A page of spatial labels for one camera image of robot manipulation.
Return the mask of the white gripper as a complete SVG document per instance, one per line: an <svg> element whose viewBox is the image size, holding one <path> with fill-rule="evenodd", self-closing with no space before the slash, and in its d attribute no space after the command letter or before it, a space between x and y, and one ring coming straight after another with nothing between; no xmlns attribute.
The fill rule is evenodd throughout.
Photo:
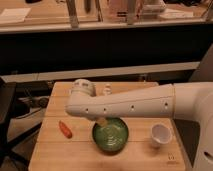
<svg viewBox="0 0 213 171"><path fill-rule="evenodd" d="M95 85L87 79L76 79L73 82L73 86L70 90L70 94L74 95L76 93L84 93L91 97L94 97L96 95L96 88L95 88ZM96 120L96 123L99 126L104 127L108 124L108 121L106 118L101 117Z"/></svg>

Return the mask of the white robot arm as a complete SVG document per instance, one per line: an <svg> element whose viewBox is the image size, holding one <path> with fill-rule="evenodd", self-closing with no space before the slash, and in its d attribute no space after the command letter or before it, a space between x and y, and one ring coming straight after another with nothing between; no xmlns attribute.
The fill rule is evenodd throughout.
<svg viewBox="0 0 213 171"><path fill-rule="evenodd" d="M165 84L106 96L97 96L95 85L77 79L65 111L76 117L174 118L197 122L199 142L193 171L213 171L213 82Z"/></svg>

